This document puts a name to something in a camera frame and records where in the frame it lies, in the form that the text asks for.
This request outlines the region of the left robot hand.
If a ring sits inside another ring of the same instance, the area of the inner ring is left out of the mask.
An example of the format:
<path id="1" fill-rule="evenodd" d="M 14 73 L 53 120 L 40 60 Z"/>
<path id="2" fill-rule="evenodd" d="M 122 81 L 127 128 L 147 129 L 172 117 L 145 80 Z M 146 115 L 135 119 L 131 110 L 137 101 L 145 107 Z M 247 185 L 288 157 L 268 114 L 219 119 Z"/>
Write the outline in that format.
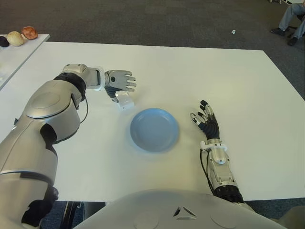
<path id="1" fill-rule="evenodd" d="M 132 72 L 125 70 L 109 70 L 105 72 L 104 89 L 113 102 L 118 103 L 116 92 L 134 92 L 136 83 Z"/>

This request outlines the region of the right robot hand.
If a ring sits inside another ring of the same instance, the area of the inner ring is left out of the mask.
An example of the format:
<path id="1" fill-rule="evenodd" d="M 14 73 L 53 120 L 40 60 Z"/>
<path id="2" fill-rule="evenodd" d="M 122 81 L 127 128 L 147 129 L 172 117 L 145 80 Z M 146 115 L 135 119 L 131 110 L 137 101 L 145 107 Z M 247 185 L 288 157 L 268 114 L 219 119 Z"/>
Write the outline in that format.
<path id="1" fill-rule="evenodd" d="M 220 139 L 219 125 L 212 107 L 205 101 L 200 101 L 202 112 L 190 113 L 191 120 L 205 134 L 207 140 Z"/>

